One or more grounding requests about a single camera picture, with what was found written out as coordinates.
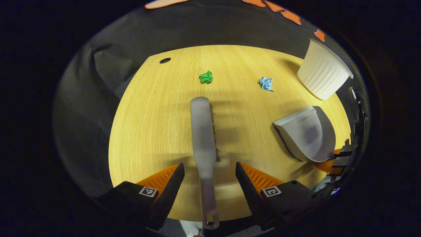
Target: white bucket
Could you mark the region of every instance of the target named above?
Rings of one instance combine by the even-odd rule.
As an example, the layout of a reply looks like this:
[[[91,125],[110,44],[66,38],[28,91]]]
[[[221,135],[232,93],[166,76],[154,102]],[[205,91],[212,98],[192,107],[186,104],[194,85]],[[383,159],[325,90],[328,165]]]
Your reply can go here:
[[[333,95],[348,79],[353,78],[351,70],[330,49],[310,40],[304,62],[298,70],[298,78],[319,99]]]

